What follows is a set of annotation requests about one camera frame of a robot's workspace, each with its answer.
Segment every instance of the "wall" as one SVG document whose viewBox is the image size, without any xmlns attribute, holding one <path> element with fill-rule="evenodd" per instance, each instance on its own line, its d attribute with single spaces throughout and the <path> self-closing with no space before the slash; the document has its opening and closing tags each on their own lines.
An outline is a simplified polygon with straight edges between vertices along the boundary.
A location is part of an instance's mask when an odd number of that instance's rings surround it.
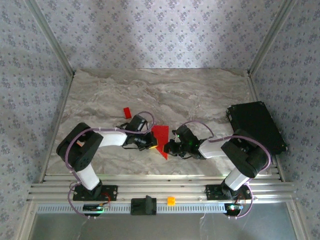
<svg viewBox="0 0 320 240">
<path fill-rule="evenodd" d="M 73 68 L 247 69 L 281 1 L 38 0 Z"/>
<path fill-rule="evenodd" d="M 294 181 L 312 236 L 320 239 L 320 3 L 300 0 L 253 76 L 289 150 L 280 156 Z"/>
<path fill-rule="evenodd" d="M 0 239 L 12 239 L 42 169 L 67 75 L 20 0 L 1 0 Z"/>
</svg>

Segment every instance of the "marble surface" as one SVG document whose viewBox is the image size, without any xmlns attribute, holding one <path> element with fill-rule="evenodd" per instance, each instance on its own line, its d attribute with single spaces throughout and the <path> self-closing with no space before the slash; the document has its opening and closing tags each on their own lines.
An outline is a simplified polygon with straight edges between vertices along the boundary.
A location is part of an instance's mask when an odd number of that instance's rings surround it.
<svg viewBox="0 0 320 240">
<path fill-rule="evenodd" d="M 221 69 L 78 70 L 47 174 L 68 173 L 56 148 L 79 122 L 91 127 L 115 127 L 126 122 L 125 107 L 131 109 L 132 115 L 141 111 L 153 113 L 156 123 L 169 125 L 170 131 L 188 120 L 198 120 L 206 123 L 216 135 L 231 135 L 233 130 L 226 117 L 227 107 L 250 101 L 246 78 L 239 73 Z M 210 136 L 200 124 L 191 123 L 189 127 L 198 138 Z M 108 175 L 220 176 L 234 167 L 227 157 L 196 160 L 169 156 L 165 160 L 156 149 L 125 150 L 119 146 L 100 148 L 92 165 L 97 174 Z"/>
</svg>

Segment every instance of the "small orange cube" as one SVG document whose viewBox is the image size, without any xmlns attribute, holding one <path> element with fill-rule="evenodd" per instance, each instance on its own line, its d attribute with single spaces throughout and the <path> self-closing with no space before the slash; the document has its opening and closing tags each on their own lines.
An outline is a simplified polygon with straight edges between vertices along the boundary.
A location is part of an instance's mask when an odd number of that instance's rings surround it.
<svg viewBox="0 0 320 240">
<path fill-rule="evenodd" d="M 176 198 L 174 196 L 168 196 L 168 199 L 167 199 L 167 204 L 168 206 L 175 206 L 176 205 Z"/>
</svg>

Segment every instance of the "red triangle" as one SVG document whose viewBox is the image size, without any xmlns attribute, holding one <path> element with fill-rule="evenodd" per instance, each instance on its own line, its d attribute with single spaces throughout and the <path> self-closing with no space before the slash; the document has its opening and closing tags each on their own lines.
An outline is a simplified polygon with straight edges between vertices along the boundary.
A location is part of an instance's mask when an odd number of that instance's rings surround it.
<svg viewBox="0 0 320 240">
<path fill-rule="evenodd" d="M 168 160 L 168 153 L 164 152 L 164 146 L 169 141 L 169 126 L 155 125 L 152 128 L 152 132 L 158 141 L 156 149 Z"/>
</svg>

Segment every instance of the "floral wallpaper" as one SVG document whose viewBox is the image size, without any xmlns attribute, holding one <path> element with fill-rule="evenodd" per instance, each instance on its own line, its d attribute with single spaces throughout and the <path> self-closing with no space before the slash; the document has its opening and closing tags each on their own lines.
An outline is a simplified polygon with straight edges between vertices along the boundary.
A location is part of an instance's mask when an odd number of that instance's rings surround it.
<svg viewBox="0 0 320 240">
<path fill-rule="evenodd" d="M 38 3 L 74 69 L 248 69 L 281 1 Z"/>
<path fill-rule="evenodd" d="M 0 7 L 0 239 L 7 240 L 42 170 L 67 75 L 24 1 Z"/>
<path fill-rule="evenodd" d="M 320 2 L 299 0 L 257 73 L 259 98 L 288 144 L 280 163 L 320 239 Z"/>
</svg>

